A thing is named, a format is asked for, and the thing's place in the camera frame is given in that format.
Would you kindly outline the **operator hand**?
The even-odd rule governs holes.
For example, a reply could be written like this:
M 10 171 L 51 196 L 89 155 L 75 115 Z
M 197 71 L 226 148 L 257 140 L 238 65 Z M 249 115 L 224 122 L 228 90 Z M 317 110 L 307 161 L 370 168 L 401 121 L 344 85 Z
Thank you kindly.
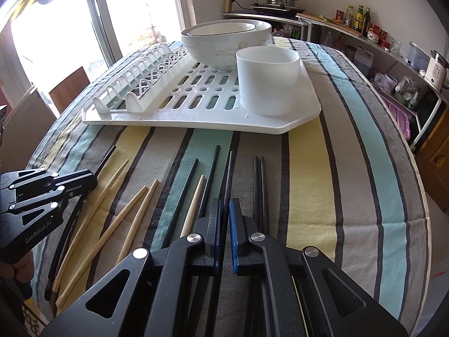
M 16 278 L 20 283 L 28 283 L 34 276 L 33 251 L 28 252 L 19 262 L 7 264 L 0 262 L 0 274 L 2 278 Z

